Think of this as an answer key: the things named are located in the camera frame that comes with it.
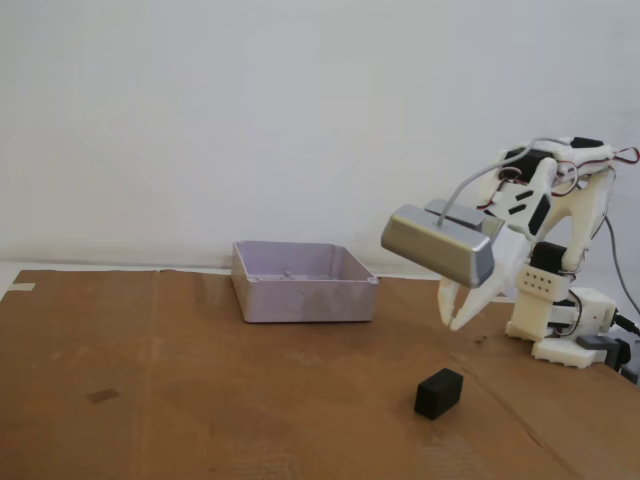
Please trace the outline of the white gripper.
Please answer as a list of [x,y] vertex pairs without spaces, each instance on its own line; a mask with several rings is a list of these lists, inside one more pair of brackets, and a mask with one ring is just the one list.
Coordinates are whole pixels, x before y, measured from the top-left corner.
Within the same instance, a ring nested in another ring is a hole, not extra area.
[[530,249],[531,243],[524,234],[503,227],[492,243],[493,273],[481,288],[469,292],[455,316],[455,300],[460,284],[448,278],[441,278],[437,300],[442,323],[449,325],[450,330],[458,331],[497,296],[511,288]]

